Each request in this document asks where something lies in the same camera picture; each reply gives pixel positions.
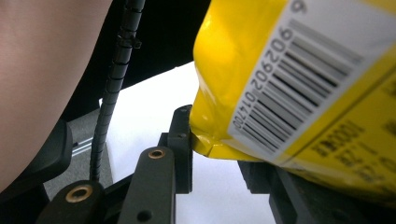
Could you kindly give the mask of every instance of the yellow package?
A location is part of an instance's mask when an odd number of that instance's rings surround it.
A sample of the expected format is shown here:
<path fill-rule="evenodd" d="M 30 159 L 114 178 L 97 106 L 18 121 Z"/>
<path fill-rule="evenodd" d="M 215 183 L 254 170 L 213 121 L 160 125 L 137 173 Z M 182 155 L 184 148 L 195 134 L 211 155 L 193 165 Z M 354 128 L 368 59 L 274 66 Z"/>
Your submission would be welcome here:
<path fill-rule="evenodd" d="M 194 149 L 396 207 L 396 2 L 212 0 Z"/>

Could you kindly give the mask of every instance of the black cable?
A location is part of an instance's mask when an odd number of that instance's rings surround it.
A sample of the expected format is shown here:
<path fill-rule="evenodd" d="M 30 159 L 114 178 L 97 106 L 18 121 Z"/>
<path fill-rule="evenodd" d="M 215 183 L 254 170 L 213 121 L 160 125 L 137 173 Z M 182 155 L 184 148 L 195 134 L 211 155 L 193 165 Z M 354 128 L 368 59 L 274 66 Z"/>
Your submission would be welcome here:
<path fill-rule="evenodd" d="M 144 5 L 145 0 L 127 0 L 123 10 L 113 63 L 107 77 L 102 106 L 92 139 L 90 180 L 99 181 L 108 126 L 131 59 L 132 49 L 139 49 L 141 46 L 141 42 L 135 36 Z"/>

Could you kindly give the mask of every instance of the skin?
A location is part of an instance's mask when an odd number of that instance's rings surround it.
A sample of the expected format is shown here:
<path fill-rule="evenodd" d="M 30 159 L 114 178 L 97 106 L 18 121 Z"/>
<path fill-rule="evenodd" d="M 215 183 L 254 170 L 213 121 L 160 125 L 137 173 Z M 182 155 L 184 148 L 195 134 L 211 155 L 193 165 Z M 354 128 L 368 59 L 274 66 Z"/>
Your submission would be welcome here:
<path fill-rule="evenodd" d="M 0 192 L 36 155 L 91 58 L 111 0 L 0 0 Z"/>

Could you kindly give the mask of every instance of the white label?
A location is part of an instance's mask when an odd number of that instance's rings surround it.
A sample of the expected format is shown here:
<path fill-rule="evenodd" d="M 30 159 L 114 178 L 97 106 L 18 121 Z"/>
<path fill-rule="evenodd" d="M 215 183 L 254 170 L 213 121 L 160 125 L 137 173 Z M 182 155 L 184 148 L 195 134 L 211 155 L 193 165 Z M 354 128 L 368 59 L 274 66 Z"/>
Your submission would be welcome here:
<path fill-rule="evenodd" d="M 292 0 L 257 61 L 228 134 L 274 160 L 395 41 L 396 19 L 345 0 Z"/>

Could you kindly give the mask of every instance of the barcode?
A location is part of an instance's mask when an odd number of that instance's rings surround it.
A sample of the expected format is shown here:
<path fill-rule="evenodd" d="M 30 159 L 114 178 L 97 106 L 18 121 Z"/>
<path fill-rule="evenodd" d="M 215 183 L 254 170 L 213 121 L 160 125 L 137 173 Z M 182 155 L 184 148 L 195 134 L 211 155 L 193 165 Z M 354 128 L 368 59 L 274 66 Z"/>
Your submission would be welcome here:
<path fill-rule="evenodd" d="M 260 88 L 244 92 L 246 100 L 238 104 L 240 111 L 236 114 L 240 116 L 234 116 L 233 123 L 270 155 L 299 131 L 363 60 L 356 52 L 296 20 L 290 20 L 280 32 L 285 39 L 290 38 L 288 44 L 283 48 L 280 41 L 273 39 L 274 51 L 282 53 L 276 57 L 268 53 L 270 49 L 265 52 L 273 60 L 272 65 L 262 63 L 264 70 L 271 71 L 270 76 L 262 86 L 256 84 Z"/>

